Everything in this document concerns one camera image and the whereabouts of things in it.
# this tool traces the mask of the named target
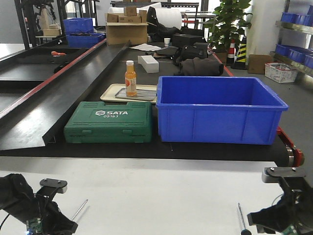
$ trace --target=white table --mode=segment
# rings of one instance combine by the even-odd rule
[[[273,166],[264,162],[30,157],[0,162],[0,176],[22,173],[34,192],[43,178],[68,181],[67,192],[54,201],[69,218],[89,199],[76,217],[76,235],[239,235],[238,202],[246,215],[269,207],[282,193],[278,184],[262,182],[263,168]],[[0,211],[0,221],[5,216]],[[248,228],[257,234],[255,226]],[[24,231],[10,216],[1,234]]]

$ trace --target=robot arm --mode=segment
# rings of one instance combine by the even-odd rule
[[[65,193],[66,181],[44,179],[33,193],[21,174],[0,177],[0,210],[26,224],[29,235],[71,235],[77,224],[66,218],[52,201],[56,193]]]
[[[313,235],[313,188],[305,175],[297,167],[265,168],[263,181],[279,183],[284,194],[276,205],[248,214],[249,224],[259,233]]]

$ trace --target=screwdriver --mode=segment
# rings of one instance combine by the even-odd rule
[[[244,220],[243,212],[241,210],[240,203],[238,203],[238,210],[239,210],[239,215],[240,215],[240,221],[241,221],[242,228],[243,228],[243,230],[241,231],[241,235],[252,235],[252,233],[248,229],[246,229],[246,224],[245,224],[245,220]]]

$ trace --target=orange juice bottle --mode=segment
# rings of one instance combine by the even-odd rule
[[[132,60],[126,61],[126,68],[127,68],[125,73],[126,95],[127,96],[137,95],[136,72],[134,70],[134,62]]]

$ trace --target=blue plastic crate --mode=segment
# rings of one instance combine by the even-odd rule
[[[162,76],[162,141],[272,144],[288,105],[255,77]]]
[[[306,55],[313,54],[311,50],[300,48],[300,49],[290,49],[289,58],[298,63],[303,63]]]
[[[310,8],[308,10],[308,15],[313,15],[313,5],[310,5]]]
[[[304,65],[313,69],[313,55],[306,55]]]
[[[306,15],[297,15],[295,18],[295,23],[304,25],[305,16]]]
[[[299,48],[300,47],[277,44],[275,52],[283,56],[289,56],[290,49],[299,49]]]
[[[283,12],[281,21],[295,23],[297,15],[294,13]]]
[[[97,44],[98,42],[105,39],[105,34],[103,33],[91,33],[91,36],[72,36],[67,35],[67,42],[69,47],[74,48],[90,48]]]
[[[313,26],[313,16],[306,15],[304,18],[304,21],[303,21],[303,25],[312,27]]]
[[[93,33],[92,18],[72,18],[63,20],[65,34],[72,33]]]

